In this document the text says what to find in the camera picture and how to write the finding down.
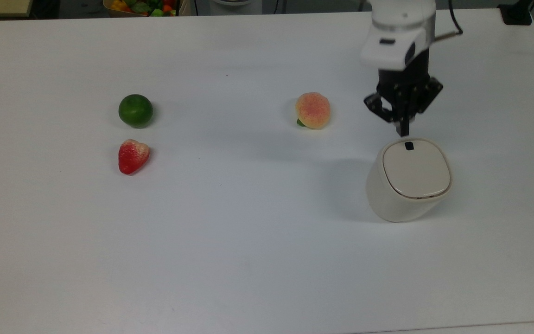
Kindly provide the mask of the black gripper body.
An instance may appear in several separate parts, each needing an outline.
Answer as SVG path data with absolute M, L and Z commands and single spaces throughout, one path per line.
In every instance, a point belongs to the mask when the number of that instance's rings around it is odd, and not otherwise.
M 394 125 L 397 112 L 411 112 L 411 121 L 424 113 L 444 88 L 429 74 L 429 53 L 422 51 L 402 71 L 379 70 L 376 91 L 364 98 L 365 106 Z

